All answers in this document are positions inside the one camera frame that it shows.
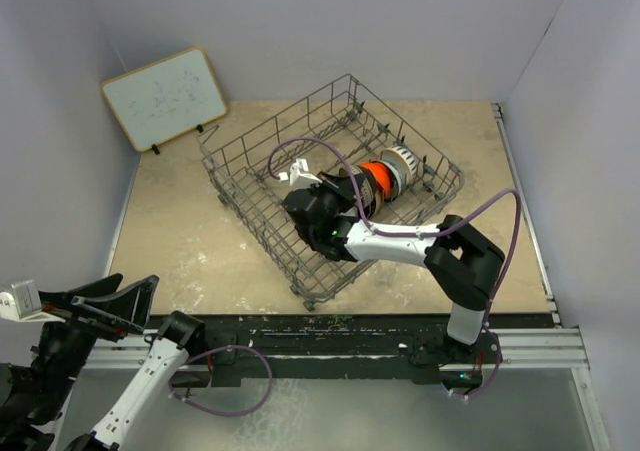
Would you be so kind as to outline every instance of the metal wire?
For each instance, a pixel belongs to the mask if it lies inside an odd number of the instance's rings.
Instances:
[[[316,137],[336,146],[354,164],[378,159],[385,147],[402,144],[409,148],[422,158],[422,166],[407,191],[393,203],[385,203],[376,215],[378,222],[422,224],[439,213],[464,183],[460,168],[349,74],[220,145],[223,134],[216,125],[198,138],[203,165],[219,199],[247,226],[308,309],[335,297],[373,262],[328,261],[299,239],[280,205],[288,186],[270,178],[266,167],[275,146],[292,137]],[[299,157],[307,158],[316,173],[335,172],[340,166],[317,144],[301,142],[274,156],[272,169],[288,171]]]

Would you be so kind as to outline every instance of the whiteboard frame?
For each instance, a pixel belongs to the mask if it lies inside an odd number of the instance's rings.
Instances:
[[[204,52],[204,49],[202,48],[202,46],[194,46],[192,48],[189,49],[185,49],[184,51],[180,51],[179,53],[176,54],[172,54],[171,56],[167,56],[166,58],[163,58],[159,61],[155,61],[151,64],[147,64],[145,66],[142,66],[140,68],[134,69],[133,71],[129,71],[128,73],[125,74],[121,74],[120,76],[116,76],[115,78],[111,78],[108,79],[107,81],[104,81],[101,85],[100,85],[100,92],[102,93],[102,96],[104,96],[105,101],[107,102],[107,104],[109,105],[109,108],[111,108],[111,111],[113,112],[113,115],[116,117],[116,119],[118,120],[118,123],[120,124],[120,127],[122,128],[122,130],[124,131],[124,133],[127,135],[127,138],[129,138],[129,142],[131,143],[131,145],[133,146],[133,148],[138,151],[139,153],[143,153],[145,151],[149,151],[150,149],[153,148],[153,146],[158,146],[160,144],[166,143],[167,141],[171,141],[172,139],[177,138],[178,136],[183,135],[184,133],[188,133],[189,131],[193,131],[194,129],[197,129],[197,126],[193,127],[193,128],[188,128],[185,129],[183,131],[179,131],[178,133],[176,133],[175,135],[166,138],[162,141],[158,141],[157,143],[154,143],[153,145],[149,146],[148,148],[144,148],[144,149],[139,149],[136,144],[134,143],[133,139],[131,138],[131,135],[129,134],[129,131],[127,131],[127,128],[125,127],[124,123],[122,122],[122,120],[120,119],[120,116],[118,115],[118,111],[116,111],[116,109],[113,107],[111,101],[109,101],[109,97],[107,96],[107,93],[105,93],[104,91],[104,87],[107,84],[113,83],[114,81],[118,81],[122,78],[126,78],[127,76],[131,76],[132,74],[138,73],[142,70],[145,70],[147,68],[150,68],[152,66],[155,66],[156,64],[160,64],[163,63],[165,61],[168,61],[170,59],[173,59],[175,57],[178,57],[180,55],[186,54],[186,53],[190,53],[191,51],[195,51],[198,50],[202,53],[202,57],[204,58],[205,63],[207,63],[207,67],[209,68],[209,73],[211,73],[211,78],[213,79],[213,84],[215,84],[216,89],[218,90],[218,94],[220,95],[220,100],[222,101],[222,105],[224,107],[224,111],[222,112],[222,114],[215,116],[213,118],[211,118],[208,121],[205,121],[203,123],[198,123],[199,125],[206,125],[209,124],[213,121],[215,121],[216,119],[220,119],[222,116],[224,116],[225,114],[227,114],[227,112],[229,111],[229,106],[227,105],[227,101],[224,99],[224,96],[222,95],[222,92],[220,91],[220,85],[218,84],[218,80],[216,79],[216,75],[213,72],[213,68],[211,67],[211,63],[209,62],[209,58],[207,57],[207,53]]]

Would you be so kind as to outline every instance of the orange object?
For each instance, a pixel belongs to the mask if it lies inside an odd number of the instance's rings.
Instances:
[[[378,187],[382,190],[382,196],[387,199],[391,196],[391,174],[389,168],[379,161],[371,161],[369,163],[359,164],[361,168],[368,169],[373,174]]]

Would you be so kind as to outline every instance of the table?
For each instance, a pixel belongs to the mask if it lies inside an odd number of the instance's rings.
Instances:
[[[237,136],[290,104],[234,102],[218,123]],[[467,215],[505,187],[513,186],[491,104],[484,101],[388,102],[460,166],[465,185],[443,214]],[[111,271],[133,282],[160,276],[153,314],[302,313],[302,301],[257,241],[223,206],[202,166],[190,132],[141,156],[124,215]],[[506,250],[513,200],[505,198],[474,224]],[[521,226],[510,272],[493,310],[548,313],[535,248]],[[450,301],[428,271],[376,263],[320,313],[447,313]]]

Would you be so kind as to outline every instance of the cable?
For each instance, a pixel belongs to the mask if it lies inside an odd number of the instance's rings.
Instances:
[[[262,406],[266,402],[267,398],[269,397],[269,394],[271,393],[271,389],[273,388],[273,372],[271,371],[271,366],[269,366],[267,359],[255,349],[250,348],[248,346],[241,346],[239,344],[229,344],[221,348],[211,349],[202,354],[194,356],[193,358],[189,358],[189,360],[185,364],[190,364],[190,363],[193,363],[194,361],[198,361],[199,359],[204,358],[205,356],[211,356],[214,354],[222,353],[223,351],[228,351],[230,349],[248,351],[252,354],[255,354],[260,359],[260,361],[262,361],[262,364],[264,364],[264,367],[267,370],[267,377],[269,378],[269,382],[267,384],[267,390],[264,392],[264,395],[262,396],[260,401],[258,401],[256,404],[254,404],[250,408],[243,409],[242,411],[220,411],[218,409],[208,408],[207,406],[204,406],[202,404],[199,404],[199,403],[196,403],[195,401],[190,400],[186,396],[178,394],[174,390],[173,385],[171,384],[171,381],[169,381],[169,391],[171,392],[171,395],[174,398],[179,399],[180,401],[182,401],[185,404],[188,404],[191,407],[194,407],[200,411],[204,411],[205,413],[213,414],[215,416],[224,416],[224,417],[245,416],[249,413],[254,412],[256,409]]]
[[[498,274],[498,277],[496,279],[496,284],[493,287],[493,289],[491,290],[491,293],[489,294],[489,306],[487,306],[487,310],[484,314],[484,318],[483,318],[483,331],[485,333],[490,334],[495,342],[496,345],[498,347],[497,349],[497,354],[498,354],[498,360],[496,362],[496,366],[493,369],[491,375],[489,376],[489,379],[487,379],[487,382],[481,386],[480,388],[478,388],[477,391],[467,394],[465,396],[466,398],[469,397],[475,397],[477,395],[480,394],[480,391],[482,390],[482,392],[484,392],[486,390],[486,387],[488,385],[490,385],[494,380],[495,377],[498,373],[498,369],[500,368],[500,361],[502,361],[502,350],[500,348],[500,340],[498,338],[498,336],[491,332],[489,330],[489,323],[488,323],[488,319],[489,319],[489,314],[491,313],[491,307],[493,306],[493,301],[495,299],[496,294],[498,293],[498,290],[500,289],[500,286],[502,285],[502,282],[504,281],[505,276],[507,275],[507,271],[509,270],[509,267],[511,266],[511,261],[513,259],[513,255],[515,253],[515,249],[516,249],[516,244],[518,241],[518,234],[520,232],[520,219],[521,219],[521,215],[522,215],[522,199],[520,197],[520,193],[515,189],[515,188],[507,188],[507,189],[503,189],[502,191],[500,191],[499,193],[497,193],[495,196],[491,197],[490,199],[488,199],[485,203],[481,204],[476,210],[474,210],[471,214],[469,214],[467,217],[465,217],[464,219],[462,219],[461,221],[459,221],[458,223],[454,224],[453,226],[451,226],[450,228],[445,229],[444,231],[438,231],[435,233],[410,233],[410,232],[389,232],[389,231],[382,231],[380,229],[376,229],[375,226],[373,226],[373,224],[369,221],[369,219],[367,218],[365,212],[364,212],[364,208],[362,206],[362,196],[360,195],[360,190],[358,188],[358,182],[356,181],[356,177],[353,174],[353,171],[351,171],[351,166],[349,165],[349,163],[347,162],[346,158],[342,155],[342,153],[340,153],[340,151],[338,151],[338,149],[333,146],[332,144],[320,139],[320,138],[315,138],[315,137],[311,137],[311,136],[300,136],[297,138],[291,138],[291,139],[287,139],[285,141],[283,141],[282,143],[278,144],[275,148],[273,148],[273,150],[271,151],[271,153],[269,153],[269,157],[267,158],[267,170],[269,171],[269,174],[275,178],[275,179],[279,179],[278,176],[273,172],[273,169],[271,167],[271,162],[273,160],[273,156],[282,148],[284,148],[285,146],[288,146],[291,143],[294,143],[296,141],[309,141],[309,142],[313,142],[313,143],[317,143],[320,144],[324,147],[326,147],[327,149],[329,149],[329,151],[331,151],[337,158],[338,160],[342,163],[342,165],[344,166],[345,171],[347,172],[347,175],[349,176],[349,180],[351,181],[351,185],[353,186],[353,191],[354,191],[354,195],[355,195],[355,201],[356,201],[356,208],[358,210],[358,214],[360,215],[360,219],[362,219],[362,222],[364,223],[364,225],[367,227],[367,229],[369,231],[371,231],[373,234],[377,234],[378,236],[383,236],[383,237],[387,237],[387,238],[414,238],[414,237],[420,237],[420,238],[443,238],[445,236],[449,236],[452,233],[455,233],[456,231],[458,231],[460,228],[466,226],[467,224],[469,224],[471,221],[473,221],[475,218],[477,218],[480,214],[484,213],[489,207],[493,206],[498,200],[500,200],[501,198],[503,198],[504,196],[506,196],[507,194],[512,194],[514,199],[515,199],[515,204],[516,204],[516,209],[515,209],[515,220],[514,220],[514,224],[513,224],[513,233],[511,235],[511,242],[509,243],[509,250],[507,251],[507,255],[505,257],[504,263],[502,265],[502,268],[500,269],[500,273]]]

